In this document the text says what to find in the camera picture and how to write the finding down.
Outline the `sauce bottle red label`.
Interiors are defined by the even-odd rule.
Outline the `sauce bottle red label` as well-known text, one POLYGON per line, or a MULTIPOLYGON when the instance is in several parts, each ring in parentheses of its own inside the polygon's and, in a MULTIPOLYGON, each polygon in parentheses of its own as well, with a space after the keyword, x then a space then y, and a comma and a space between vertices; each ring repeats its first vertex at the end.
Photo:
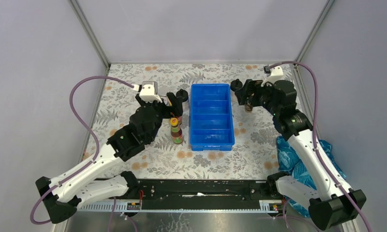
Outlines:
POLYGON ((182 124, 182 117, 181 116, 178 117, 177 120, 178 120, 178 124, 181 125, 182 124))

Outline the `yellow cap sauce bottle front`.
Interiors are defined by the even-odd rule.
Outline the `yellow cap sauce bottle front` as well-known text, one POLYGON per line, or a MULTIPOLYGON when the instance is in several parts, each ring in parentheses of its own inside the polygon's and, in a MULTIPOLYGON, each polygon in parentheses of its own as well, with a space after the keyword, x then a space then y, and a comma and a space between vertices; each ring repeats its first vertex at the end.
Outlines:
POLYGON ((174 143, 181 144, 184 140, 183 133, 177 118, 170 119, 171 137, 174 143))

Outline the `clear jar black knob lid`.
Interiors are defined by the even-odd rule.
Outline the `clear jar black knob lid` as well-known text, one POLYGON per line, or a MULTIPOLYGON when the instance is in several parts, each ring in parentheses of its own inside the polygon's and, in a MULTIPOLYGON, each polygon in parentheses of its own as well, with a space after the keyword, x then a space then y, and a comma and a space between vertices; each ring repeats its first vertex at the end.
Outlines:
POLYGON ((185 111, 189 111, 189 109, 190 109, 190 100, 189 100, 189 93, 188 93, 188 91, 186 91, 184 89, 180 89, 180 90, 177 91, 176 97, 177 98, 181 98, 183 111, 184 112, 185 111))

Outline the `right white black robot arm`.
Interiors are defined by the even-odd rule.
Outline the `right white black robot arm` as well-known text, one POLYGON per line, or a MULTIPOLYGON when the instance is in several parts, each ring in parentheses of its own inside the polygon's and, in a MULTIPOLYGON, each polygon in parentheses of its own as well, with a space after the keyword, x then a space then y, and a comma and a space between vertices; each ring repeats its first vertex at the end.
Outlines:
POLYGON ((239 105, 262 106, 272 116, 277 132, 296 151, 312 177, 315 188, 285 173, 268 176, 266 193, 272 199, 286 196, 308 210, 320 230, 356 219, 366 202, 362 190, 353 190, 335 169, 321 147, 308 118, 297 109, 297 91, 287 80, 264 82, 236 79, 230 84, 239 105))

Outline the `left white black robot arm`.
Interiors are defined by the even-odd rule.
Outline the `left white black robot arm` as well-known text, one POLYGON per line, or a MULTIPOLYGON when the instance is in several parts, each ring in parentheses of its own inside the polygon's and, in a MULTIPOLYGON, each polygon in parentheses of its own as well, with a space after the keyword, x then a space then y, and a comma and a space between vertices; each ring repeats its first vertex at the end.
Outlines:
POLYGON ((164 119, 183 114, 183 97, 172 92, 166 96, 170 105, 163 101, 147 103, 137 94, 135 98, 140 107, 130 116, 129 124, 116 131, 105 144, 98 146, 93 157, 59 176, 43 176, 35 182, 41 197, 34 206, 44 204, 49 222, 61 223, 73 216, 78 208, 106 198, 124 196, 131 199, 138 195, 139 181, 131 171, 123 171, 96 184, 92 181, 106 170, 142 152, 155 140, 164 119))

